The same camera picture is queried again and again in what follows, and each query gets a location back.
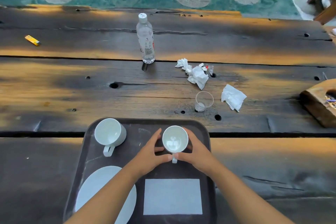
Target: plastic water bottle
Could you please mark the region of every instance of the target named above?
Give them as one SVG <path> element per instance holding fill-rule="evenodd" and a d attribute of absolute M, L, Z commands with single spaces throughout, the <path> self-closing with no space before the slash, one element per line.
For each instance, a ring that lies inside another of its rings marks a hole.
<path fill-rule="evenodd" d="M 146 64 L 153 63 L 155 60 L 153 27 L 147 20 L 145 13 L 139 14 L 136 34 L 138 35 L 142 61 Z"/>

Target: white mug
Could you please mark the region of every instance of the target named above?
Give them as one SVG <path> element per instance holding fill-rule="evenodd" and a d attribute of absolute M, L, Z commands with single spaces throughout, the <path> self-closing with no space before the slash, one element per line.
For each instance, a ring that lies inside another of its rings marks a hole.
<path fill-rule="evenodd" d="M 126 138 L 126 129 L 119 121 L 107 118 L 98 123 L 94 137 L 102 145 L 105 145 L 103 154 L 111 157 L 116 146 L 122 144 Z"/>
<path fill-rule="evenodd" d="M 162 135 L 163 146 L 170 153 L 183 151 L 187 147 L 188 141 L 187 132 L 180 126 L 170 126 Z M 177 163 L 177 159 L 173 157 L 172 162 Z"/>

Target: white plate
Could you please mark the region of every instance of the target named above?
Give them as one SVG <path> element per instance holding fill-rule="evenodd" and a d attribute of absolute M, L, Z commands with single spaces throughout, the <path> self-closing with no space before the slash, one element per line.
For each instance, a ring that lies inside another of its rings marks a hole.
<path fill-rule="evenodd" d="M 78 211 L 87 201 L 90 200 L 114 175 L 121 170 L 120 167 L 107 166 L 93 172 L 80 188 L 75 204 L 75 211 Z M 115 224 L 126 224 L 132 216 L 135 202 L 137 201 L 137 189 L 135 185 L 128 194 L 128 197 L 121 209 Z"/>

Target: cup handle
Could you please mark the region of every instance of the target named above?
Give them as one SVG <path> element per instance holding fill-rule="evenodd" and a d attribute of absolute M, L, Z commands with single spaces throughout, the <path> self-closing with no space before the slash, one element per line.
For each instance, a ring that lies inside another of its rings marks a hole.
<path fill-rule="evenodd" d="M 103 154 L 105 157 L 111 157 L 115 146 L 107 145 L 104 147 Z"/>

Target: transparent plastic cup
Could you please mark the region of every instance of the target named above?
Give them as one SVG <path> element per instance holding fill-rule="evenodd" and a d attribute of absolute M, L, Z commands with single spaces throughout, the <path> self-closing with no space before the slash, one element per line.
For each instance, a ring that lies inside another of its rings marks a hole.
<path fill-rule="evenodd" d="M 207 91 L 200 91 L 196 95 L 195 110 L 197 112 L 204 112 L 205 109 L 211 107 L 213 104 L 213 96 Z"/>

